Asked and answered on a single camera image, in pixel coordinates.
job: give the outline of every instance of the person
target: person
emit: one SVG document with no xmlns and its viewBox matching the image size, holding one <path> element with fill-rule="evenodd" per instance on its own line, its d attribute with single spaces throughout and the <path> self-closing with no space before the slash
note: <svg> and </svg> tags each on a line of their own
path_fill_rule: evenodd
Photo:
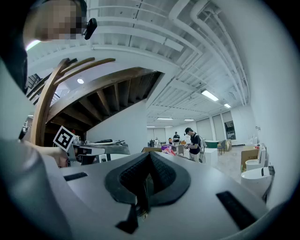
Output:
<svg viewBox="0 0 300 240">
<path fill-rule="evenodd" d="M 15 9 L 15 2 L 4 1 L 3 9 Z M 68 39 L 81 33 L 86 26 L 87 5 L 84 0 L 26 0 L 18 2 L 17 17 L 2 19 L 3 36 L 0 57 L 19 88 L 26 92 L 26 47 L 34 40 L 51 41 Z M 66 166 L 67 154 L 59 148 L 44 148 L 22 141 L 41 154 L 55 158 L 60 166 Z"/>
<path fill-rule="evenodd" d="M 156 137 L 156 139 L 154 141 L 154 147 L 155 148 L 160 148 L 161 147 L 161 144 L 160 144 L 160 141 L 159 141 L 158 137 Z"/>
<path fill-rule="evenodd" d="M 203 139 L 194 132 L 190 127 L 186 128 L 186 134 L 191 137 L 191 145 L 186 145 L 185 148 L 189 149 L 189 155 L 191 160 L 199 163 L 202 162 L 200 158 L 200 150 L 204 148 Z"/>
<path fill-rule="evenodd" d="M 174 145 L 179 145 L 179 141 L 180 141 L 180 136 L 177 134 L 177 132 L 175 132 L 175 135 L 173 136 Z"/>
</svg>

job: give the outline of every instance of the green table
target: green table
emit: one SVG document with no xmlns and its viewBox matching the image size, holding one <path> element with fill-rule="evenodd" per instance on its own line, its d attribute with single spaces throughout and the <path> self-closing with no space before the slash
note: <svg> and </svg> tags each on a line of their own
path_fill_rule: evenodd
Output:
<svg viewBox="0 0 300 240">
<path fill-rule="evenodd" d="M 205 140 L 205 143 L 208 148 L 217 148 L 219 141 Z"/>
</svg>

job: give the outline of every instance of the staircase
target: staircase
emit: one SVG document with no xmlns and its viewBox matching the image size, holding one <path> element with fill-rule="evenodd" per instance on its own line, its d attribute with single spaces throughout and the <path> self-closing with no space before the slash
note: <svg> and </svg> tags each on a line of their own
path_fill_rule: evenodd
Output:
<svg viewBox="0 0 300 240">
<path fill-rule="evenodd" d="M 146 99 L 161 74 L 141 67 L 125 69 L 85 83 L 51 104 L 56 97 L 54 92 L 58 84 L 75 75 L 74 72 L 79 73 L 88 69 L 88 66 L 110 61 L 114 59 L 95 61 L 74 69 L 72 66 L 76 64 L 78 67 L 82 63 L 70 65 L 68 59 L 63 60 L 48 79 L 29 95 L 29 99 L 33 99 L 34 93 L 39 95 L 30 133 L 32 143 L 52 146 L 61 126 L 74 130 L 76 135 L 84 139 L 87 130 Z M 74 70 L 67 74 L 66 69 Z"/>
</svg>

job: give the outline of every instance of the desk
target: desk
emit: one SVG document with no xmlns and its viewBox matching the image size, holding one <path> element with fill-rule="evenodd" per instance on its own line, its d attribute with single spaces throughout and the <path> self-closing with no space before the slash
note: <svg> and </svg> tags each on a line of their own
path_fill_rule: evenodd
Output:
<svg viewBox="0 0 300 240">
<path fill-rule="evenodd" d="M 204 151 L 206 165 L 214 166 L 218 162 L 218 150 L 216 148 L 206 148 Z"/>
</svg>

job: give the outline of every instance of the white table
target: white table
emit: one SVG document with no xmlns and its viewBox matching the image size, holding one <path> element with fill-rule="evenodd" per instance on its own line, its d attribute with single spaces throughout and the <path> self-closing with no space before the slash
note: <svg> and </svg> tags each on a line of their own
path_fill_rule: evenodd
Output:
<svg viewBox="0 0 300 240">
<path fill-rule="evenodd" d="M 216 165 L 218 162 L 218 149 L 216 148 L 206 148 L 205 152 L 205 163 L 206 165 Z"/>
</svg>

